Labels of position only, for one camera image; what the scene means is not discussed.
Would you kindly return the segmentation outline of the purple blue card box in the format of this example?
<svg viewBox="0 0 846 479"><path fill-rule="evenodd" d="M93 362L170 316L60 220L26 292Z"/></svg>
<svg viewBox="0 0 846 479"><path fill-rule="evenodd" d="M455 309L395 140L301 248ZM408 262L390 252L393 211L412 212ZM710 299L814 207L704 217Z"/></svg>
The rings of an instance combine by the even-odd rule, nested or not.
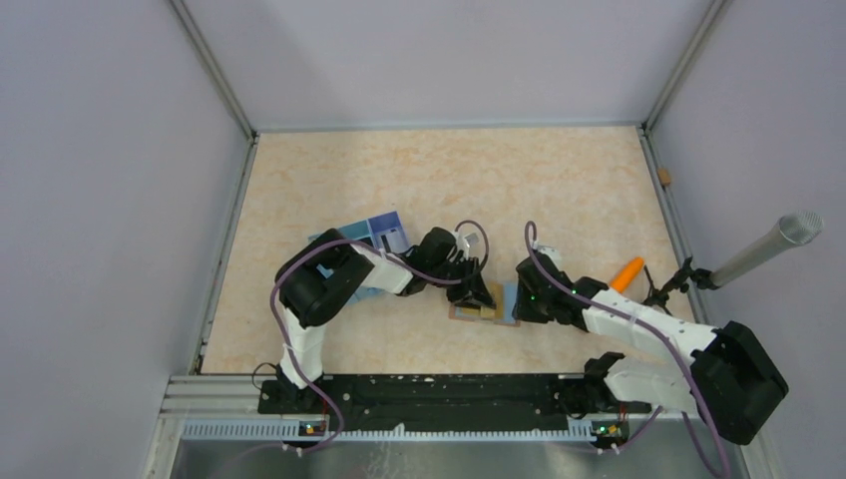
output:
<svg viewBox="0 0 846 479"><path fill-rule="evenodd" d="M386 252L402 253L411 247L396 211L369 218L367 221L372 244Z"/></svg>

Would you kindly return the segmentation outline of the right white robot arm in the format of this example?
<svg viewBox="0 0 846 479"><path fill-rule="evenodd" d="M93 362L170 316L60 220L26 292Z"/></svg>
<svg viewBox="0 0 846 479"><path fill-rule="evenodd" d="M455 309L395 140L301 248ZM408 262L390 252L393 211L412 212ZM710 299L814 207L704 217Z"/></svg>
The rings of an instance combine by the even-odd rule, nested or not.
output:
<svg viewBox="0 0 846 479"><path fill-rule="evenodd" d="M696 413L718 435L747 445L786 398L789 386L754 332L730 321L685 321L626 298L606 283L570 280L553 248L530 245L516 272L520 297L544 322L619 340L648 361L611 351L585 368L588 403L611 411L643 402Z"/></svg>

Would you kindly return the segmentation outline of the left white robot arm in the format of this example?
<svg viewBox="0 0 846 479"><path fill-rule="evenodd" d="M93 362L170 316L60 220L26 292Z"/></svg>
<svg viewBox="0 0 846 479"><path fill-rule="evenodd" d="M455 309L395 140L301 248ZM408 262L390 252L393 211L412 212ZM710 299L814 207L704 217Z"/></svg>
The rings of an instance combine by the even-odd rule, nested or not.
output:
<svg viewBox="0 0 846 479"><path fill-rule="evenodd" d="M313 239L277 271L271 291L271 311L283 336L276 367L282 400L301 413L316 406L326 325L361 288L410 296L434 285L456 307L496 308L482 279L487 260L471 255L470 246L458 232L438 227L400 252L351 239L339 229Z"/></svg>

